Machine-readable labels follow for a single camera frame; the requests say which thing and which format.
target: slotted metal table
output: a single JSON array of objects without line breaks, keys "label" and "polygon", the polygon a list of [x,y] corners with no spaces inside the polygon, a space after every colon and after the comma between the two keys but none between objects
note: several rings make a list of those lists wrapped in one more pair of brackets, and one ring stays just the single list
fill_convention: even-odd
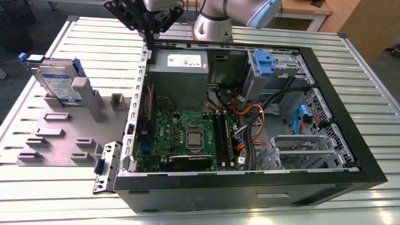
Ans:
[{"label": "slotted metal table", "polygon": [[[173,25],[161,38],[191,36],[191,27]],[[331,33],[235,27],[233,42],[313,49],[389,181],[317,206],[136,215],[117,195],[92,195],[92,168],[13,165],[45,106],[45,91],[32,77],[0,127],[0,222],[400,224],[400,107],[348,39]],[[77,57],[103,96],[132,96],[141,45],[137,33],[116,19],[71,16],[45,56]]]}]

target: blue label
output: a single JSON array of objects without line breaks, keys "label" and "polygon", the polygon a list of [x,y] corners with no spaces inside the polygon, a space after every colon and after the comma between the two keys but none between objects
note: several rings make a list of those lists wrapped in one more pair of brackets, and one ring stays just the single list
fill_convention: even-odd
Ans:
[{"label": "blue label", "polygon": [[61,98],[60,101],[63,101],[63,102],[81,102],[81,99],[64,99],[64,98]]},{"label": "blue label", "polygon": [[57,74],[44,74],[43,77],[56,78],[56,79],[71,79],[71,77],[68,75],[57,75]]}]

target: metal bracket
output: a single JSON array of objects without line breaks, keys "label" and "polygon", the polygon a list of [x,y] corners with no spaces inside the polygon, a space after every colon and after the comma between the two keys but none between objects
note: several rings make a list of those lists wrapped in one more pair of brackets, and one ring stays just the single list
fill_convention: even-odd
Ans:
[{"label": "metal bracket", "polygon": [[93,195],[115,194],[113,183],[117,175],[121,142],[111,142],[104,145],[101,159],[95,165],[96,180]]}]

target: blue tab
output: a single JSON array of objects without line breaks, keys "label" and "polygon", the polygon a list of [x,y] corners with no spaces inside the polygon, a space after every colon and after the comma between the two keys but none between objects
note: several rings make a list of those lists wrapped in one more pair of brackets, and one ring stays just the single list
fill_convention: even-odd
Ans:
[{"label": "blue tab", "polygon": [[259,73],[261,76],[269,76],[275,70],[275,59],[269,52],[255,51],[255,63],[259,67]]}]

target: sticker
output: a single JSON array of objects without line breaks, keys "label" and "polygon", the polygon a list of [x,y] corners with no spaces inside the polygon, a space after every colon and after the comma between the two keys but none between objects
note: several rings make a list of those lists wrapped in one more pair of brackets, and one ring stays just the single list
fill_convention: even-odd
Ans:
[{"label": "sticker", "polygon": [[81,101],[80,94],[71,87],[71,77],[68,75],[44,74],[43,79],[57,99],[71,105]]},{"label": "sticker", "polygon": [[200,55],[168,55],[168,67],[201,67]]},{"label": "sticker", "polygon": [[244,102],[244,97],[241,97],[241,95],[237,95],[236,98],[237,98],[239,101]]},{"label": "sticker", "polygon": [[316,14],[325,14],[329,15],[329,12],[321,12],[321,11],[315,11]]},{"label": "sticker", "polygon": [[237,163],[244,164],[244,162],[245,162],[245,158],[244,157],[239,157]]}]

